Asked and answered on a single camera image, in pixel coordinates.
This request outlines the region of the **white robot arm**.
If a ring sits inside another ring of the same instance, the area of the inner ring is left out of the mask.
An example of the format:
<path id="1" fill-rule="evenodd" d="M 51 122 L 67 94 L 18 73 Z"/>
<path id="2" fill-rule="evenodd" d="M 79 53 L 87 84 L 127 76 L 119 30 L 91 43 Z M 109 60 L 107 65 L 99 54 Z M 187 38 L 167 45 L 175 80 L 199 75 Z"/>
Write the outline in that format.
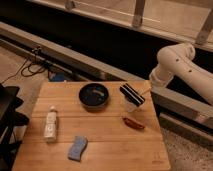
<path id="1" fill-rule="evenodd" d="M 158 64 L 149 80 L 152 86 L 166 87 L 177 76 L 213 106 L 213 73 L 192 62 L 195 54 L 190 43 L 161 48 L 157 53 Z"/>

